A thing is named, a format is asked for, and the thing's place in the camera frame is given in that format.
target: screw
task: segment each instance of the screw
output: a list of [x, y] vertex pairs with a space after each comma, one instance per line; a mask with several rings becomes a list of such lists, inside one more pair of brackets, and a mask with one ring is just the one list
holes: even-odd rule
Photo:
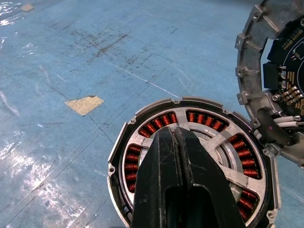
[[274, 218], [274, 214], [273, 214], [272, 212], [269, 212], [269, 213], [268, 213], [268, 216], [269, 216], [271, 219]]
[[300, 120], [301, 120], [301, 117], [299, 115], [294, 116], [294, 121], [300, 121]]
[[282, 87], [282, 89], [286, 89], [286, 81], [281, 82], [281, 87]]
[[286, 71], [280, 73], [281, 78], [286, 79]]
[[273, 101], [279, 101], [281, 99], [281, 96], [279, 94], [273, 95], [272, 100]]

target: blue painted floor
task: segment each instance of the blue painted floor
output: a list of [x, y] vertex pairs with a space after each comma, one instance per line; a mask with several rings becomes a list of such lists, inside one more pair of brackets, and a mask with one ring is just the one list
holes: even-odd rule
[[[145, 105], [186, 95], [238, 105], [234, 43], [252, 0], [0, 3], [0, 227], [123, 227], [107, 158]], [[65, 101], [96, 95], [86, 116]], [[279, 159], [278, 228], [302, 228], [304, 173]]]

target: worn paint patch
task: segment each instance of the worn paint patch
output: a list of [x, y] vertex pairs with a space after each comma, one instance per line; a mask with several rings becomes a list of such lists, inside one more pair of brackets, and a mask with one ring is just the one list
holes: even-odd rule
[[77, 100], [66, 101], [65, 104], [80, 115], [86, 115], [104, 101], [98, 96], [87, 96]]
[[29, 12], [29, 11], [31, 11], [33, 9], [34, 9], [34, 7], [30, 3], [21, 6], [21, 10], [24, 11], [24, 12]]

